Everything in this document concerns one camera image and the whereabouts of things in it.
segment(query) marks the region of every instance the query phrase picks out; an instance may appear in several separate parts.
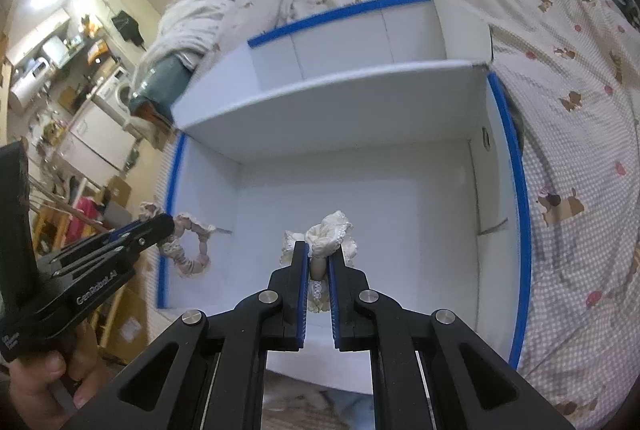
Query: blue edge trim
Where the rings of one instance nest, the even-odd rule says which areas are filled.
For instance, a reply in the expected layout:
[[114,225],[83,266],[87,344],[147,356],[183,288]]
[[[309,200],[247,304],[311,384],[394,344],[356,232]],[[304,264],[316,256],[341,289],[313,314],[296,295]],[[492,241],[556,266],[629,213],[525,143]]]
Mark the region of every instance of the blue edge trim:
[[298,20],[297,22],[277,27],[267,33],[249,38],[247,43],[249,44],[249,47],[254,48],[275,40],[276,38],[280,38],[281,36],[290,35],[297,31],[302,31],[303,29],[326,24],[327,22],[333,22],[334,20],[340,20],[360,13],[366,13],[367,11],[375,11],[377,9],[384,9],[385,7],[403,6],[405,4],[428,1],[430,0],[367,0],[366,2],[361,2],[359,4],[331,9],[323,13],[309,16],[302,20]]
[[516,327],[513,331],[513,343],[511,344],[511,354],[509,356],[509,365],[513,368],[518,368],[522,344],[524,343],[524,334],[527,329],[527,315],[529,315],[529,299],[531,295],[531,221],[529,195],[527,194],[527,183],[524,179],[524,167],[522,166],[522,154],[518,146],[518,137],[516,136],[516,129],[511,120],[507,100],[502,92],[502,83],[493,71],[489,72],[487,79],[494,94],[495,103],[498,105],[502,126],[504,127],[504,133],[507,138],[518,204],[520,293],[518,295]]
[[[180,177],[180,167],[182,166],[182,154],[187,142],[187,135],[180,133],[178,145],[175,148],[174,164],[171,168],[171,176],[169,177],[169,187],[166,191],[166,202],[164,210],[171,216],[174,215],[175,207],[175,191],[178,186],[178,177]],[[166,308],[166,290],[167,290],[167,268],[166,257],[160,253],[158,262],[158,292],[156,293],[156,308]]]

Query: bed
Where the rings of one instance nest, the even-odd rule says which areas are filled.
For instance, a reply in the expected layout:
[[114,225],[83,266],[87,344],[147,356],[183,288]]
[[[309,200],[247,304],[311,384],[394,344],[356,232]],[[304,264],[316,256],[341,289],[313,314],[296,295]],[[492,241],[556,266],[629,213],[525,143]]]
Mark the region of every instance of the bed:
[[[249,38],[366,1],[235,0],[190,85]],[[611,0],[447,1],[490,26],[520,126],[532,263],[513,365],[577,428],[598,428],[640,374],[640,34]],[[161,202],[179,150],[165,150]],[[151,306],[167,266],[152,261]],[[151,311],[154,336],[173,314]]]

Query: red dot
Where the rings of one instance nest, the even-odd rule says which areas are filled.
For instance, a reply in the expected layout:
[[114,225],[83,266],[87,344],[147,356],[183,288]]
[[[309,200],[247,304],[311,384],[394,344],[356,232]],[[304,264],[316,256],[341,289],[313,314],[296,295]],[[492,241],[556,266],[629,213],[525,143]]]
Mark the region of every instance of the red dot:
[[587,296],[587,307],[593,307],[602,298],[602,291],[593,291]]

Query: silver screw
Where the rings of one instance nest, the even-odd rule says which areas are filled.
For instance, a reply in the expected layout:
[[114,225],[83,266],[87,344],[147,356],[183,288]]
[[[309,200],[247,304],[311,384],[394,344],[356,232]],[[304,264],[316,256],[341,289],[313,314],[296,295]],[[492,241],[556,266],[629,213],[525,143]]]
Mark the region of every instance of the silver screw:
[[202,320],[202,313],[197,309],[189,309],[183,312],[180,318],[182,318],[182,321],[187,325],[195,325]]
[[449,325],[456,321],[456,315],[448,309],[440,309],[436,311],[436,320],[441,324]]
[[358,295],[358,298],[362,300],[365,304],[373,304],[373,302],[378,301],[380,295],[377,291],[373,291],[373,289],[364,289]]
[[258,300],[263,304],[273,304],[278,299],[278,293],[267,289],[258,295]]

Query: triangular cutout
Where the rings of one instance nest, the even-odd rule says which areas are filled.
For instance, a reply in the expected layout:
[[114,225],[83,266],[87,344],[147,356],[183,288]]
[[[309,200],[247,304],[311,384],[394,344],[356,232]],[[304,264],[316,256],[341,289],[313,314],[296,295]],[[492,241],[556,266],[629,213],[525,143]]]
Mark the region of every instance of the triangular cutout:
[[491,410],[516,399],[516,389],[509,380],[489,365],[469,344],[460,345],[460,354],[484,410]]
[[172,342],[147,363],[118,393],[118,398],[151,412],[158,403],[162,387],[178,353],[178,344]]

